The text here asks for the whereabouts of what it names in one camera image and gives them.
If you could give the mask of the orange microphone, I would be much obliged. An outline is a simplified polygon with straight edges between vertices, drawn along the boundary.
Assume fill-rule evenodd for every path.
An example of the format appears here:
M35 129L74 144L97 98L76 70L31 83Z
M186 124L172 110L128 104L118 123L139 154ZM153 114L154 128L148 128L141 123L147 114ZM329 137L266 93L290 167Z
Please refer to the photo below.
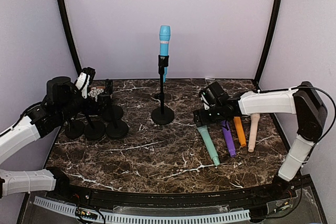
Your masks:
M236 128L236 132L237 132L237 136L238 136L238 140L240 143L241 147L245 147L246 144L246 137L245 137L245 132L243 129L243 125L242 125L242 121L240 117L234 117L234 124L235 124L235 128Z

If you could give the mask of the beige microphone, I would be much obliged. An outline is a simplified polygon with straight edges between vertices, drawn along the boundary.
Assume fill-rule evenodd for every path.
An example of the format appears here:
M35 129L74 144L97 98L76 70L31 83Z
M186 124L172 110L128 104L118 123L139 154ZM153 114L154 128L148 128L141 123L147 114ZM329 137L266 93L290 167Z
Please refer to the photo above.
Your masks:
M256 138L258 132L258 123L260 120L260 114L254 113L250 116L250 134L248 141L248 151L252 153L256 146Z

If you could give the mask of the black stand of purple microphone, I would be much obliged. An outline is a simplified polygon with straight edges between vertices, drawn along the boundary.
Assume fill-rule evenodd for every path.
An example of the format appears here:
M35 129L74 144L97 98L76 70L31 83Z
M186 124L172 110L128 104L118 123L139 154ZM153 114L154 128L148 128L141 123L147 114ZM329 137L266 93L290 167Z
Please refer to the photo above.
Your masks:
M112 104L113 81L110 79L105 79L104 86L104 92L102 93L102 99L104 102L104 111L102 113L102 118L106 122L119 120L123 117L123 109L118 105Z

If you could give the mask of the mint green microphone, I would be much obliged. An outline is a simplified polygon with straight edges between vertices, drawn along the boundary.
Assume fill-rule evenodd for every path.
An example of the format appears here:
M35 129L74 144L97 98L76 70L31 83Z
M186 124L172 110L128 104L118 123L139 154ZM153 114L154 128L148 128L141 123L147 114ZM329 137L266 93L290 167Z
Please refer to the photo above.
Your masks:
M207 126L204 125L204 126L197 127L197 131L201 135L201 137L203 139L203 142L206 146L206 149L209 153L209 156L210 156L211 160L213 161L214 165L219 166L220 165L220 160L219 160L219 157L218 157L218 153L217 153L216 148L214 146L214 143L211 139L211 136L208 132Z

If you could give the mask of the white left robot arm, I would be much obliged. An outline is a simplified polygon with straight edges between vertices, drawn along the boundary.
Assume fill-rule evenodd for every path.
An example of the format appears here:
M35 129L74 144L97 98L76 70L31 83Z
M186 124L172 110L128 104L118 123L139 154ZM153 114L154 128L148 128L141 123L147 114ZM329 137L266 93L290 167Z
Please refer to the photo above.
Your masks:
M30 143L49 135L65 122L70 126L70 137L79 137L82 134L93 139L102 137L105 133L102 122L93 121L84 125L81 121L73 121L79 113L86 117L99 114L110 103L113 82L106 80L103 91L96 97L89 95L91 83L91 74L85 72L75 82L69 77L49 80L44 99L28 107L16 123L1 133L1 162L5 162ZM54 191L63 201L74 197L69 178L59 168L16 172L1 170L1 197L34 191Z

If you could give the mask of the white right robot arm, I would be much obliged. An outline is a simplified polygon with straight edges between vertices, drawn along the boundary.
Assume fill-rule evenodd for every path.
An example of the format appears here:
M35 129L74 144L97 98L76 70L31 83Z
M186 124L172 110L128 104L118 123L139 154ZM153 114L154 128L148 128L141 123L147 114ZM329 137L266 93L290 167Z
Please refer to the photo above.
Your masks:
M289 123L279 124L286 137L289 132L285 130L285 126L295 130L294 139L277 171L279 180L268 187L269 197L278 200L287 193L287 182L293 180L302 166L309 161L315 147L335 124L332 120L329 127L325 125L328 108L322 95L335 105L335 101L326 91L313 86L309 81L290 88L250 90L235 95L229 95L218 82L214 82L199 92L204 106L193 111L193 121L201 129L236 116L272 114L277 120L292 117Z

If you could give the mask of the black stand of mint microphone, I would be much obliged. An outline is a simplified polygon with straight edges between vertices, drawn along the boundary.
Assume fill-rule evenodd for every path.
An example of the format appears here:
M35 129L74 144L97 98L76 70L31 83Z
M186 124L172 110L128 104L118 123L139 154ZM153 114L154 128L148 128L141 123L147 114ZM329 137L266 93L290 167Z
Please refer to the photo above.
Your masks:
M121 119L108 122L106 134L110 139L118 140L128 134L129 127L125 121Z

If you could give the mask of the black stand of beige microphone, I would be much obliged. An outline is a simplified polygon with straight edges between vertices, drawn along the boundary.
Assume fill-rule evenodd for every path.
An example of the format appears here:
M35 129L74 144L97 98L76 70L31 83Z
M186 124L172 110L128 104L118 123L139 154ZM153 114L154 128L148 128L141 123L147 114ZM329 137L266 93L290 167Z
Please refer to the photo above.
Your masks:
M96 141L103 138L106 126L101 121L92 121L89 115L85 114L87 125L84 128L84 136L89 141Z

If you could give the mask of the blue microphone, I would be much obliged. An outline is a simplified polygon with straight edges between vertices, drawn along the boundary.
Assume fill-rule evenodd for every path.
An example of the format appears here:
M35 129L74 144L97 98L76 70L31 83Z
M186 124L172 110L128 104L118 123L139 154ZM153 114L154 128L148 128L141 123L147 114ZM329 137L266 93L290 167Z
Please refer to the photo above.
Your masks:
M159 39L160 39L159 74L163 75L163 82L166 81L166 75L167 75L170 38L171 38L170 26L162 25L160 27L159 32Z

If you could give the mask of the black stand of orange microphone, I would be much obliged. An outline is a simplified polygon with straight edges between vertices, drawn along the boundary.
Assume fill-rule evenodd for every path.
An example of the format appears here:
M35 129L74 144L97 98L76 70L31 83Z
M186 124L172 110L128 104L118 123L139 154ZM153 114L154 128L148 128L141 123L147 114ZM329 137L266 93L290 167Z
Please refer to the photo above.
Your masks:
M75 139L81 137L84 130L85 124L83 122L69 119L65 126L65 136L69 139Z

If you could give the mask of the black stand of blue microphone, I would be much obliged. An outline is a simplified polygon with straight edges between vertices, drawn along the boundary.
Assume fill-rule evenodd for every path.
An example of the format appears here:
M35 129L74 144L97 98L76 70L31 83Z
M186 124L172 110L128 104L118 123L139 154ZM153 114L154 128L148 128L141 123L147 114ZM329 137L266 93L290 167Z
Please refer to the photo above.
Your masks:
M174 111L164 104L164 73L165 67L169 65L169 57L158 55L158 73L160 75L160 92L155 95L160 101L160 106L154 109L151 113L151 119L155 124L167 125L174 120Z

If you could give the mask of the purple microphone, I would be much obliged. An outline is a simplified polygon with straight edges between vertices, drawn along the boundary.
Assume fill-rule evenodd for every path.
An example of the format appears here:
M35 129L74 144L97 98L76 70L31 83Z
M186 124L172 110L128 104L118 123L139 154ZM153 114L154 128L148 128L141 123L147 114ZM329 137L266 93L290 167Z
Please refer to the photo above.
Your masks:
M223 136L226 142L229 155L230 157L236 157L236 149L235 149L234 141L233 141L232 134L230 131L229 123L228 121L224 120L221 122L221 125L222 125Z

